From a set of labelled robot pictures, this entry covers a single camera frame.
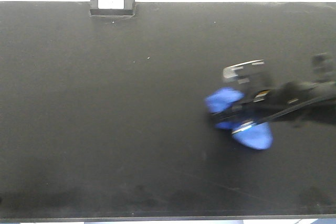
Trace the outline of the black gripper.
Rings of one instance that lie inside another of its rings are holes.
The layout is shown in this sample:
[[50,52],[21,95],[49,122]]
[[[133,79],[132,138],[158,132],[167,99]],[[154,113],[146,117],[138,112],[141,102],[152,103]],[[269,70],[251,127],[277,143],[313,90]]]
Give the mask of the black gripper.
[[289,113],[288,105],[280,104],[277,100],[281,93],[272,86],[264,60],[250,60],[224,67],[222,78],[227,85],[225,87],[232,87],[244,94],[228,112],[220,114],[225,119],[233,115],[239,116],[244,122],[238,128],[239,131]]

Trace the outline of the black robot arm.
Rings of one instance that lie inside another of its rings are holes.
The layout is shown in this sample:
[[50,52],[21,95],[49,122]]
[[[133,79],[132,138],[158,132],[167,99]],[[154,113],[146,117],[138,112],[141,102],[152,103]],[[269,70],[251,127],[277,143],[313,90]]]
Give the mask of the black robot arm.
[[225,67],[226,87],[205,98],[215,124],[227,123],[232,133],[248,131],[291,114],[301,118],[313,111],[335,109],[335,58],[324,52],[312,56],[316,79],[272,84],[263,59]]

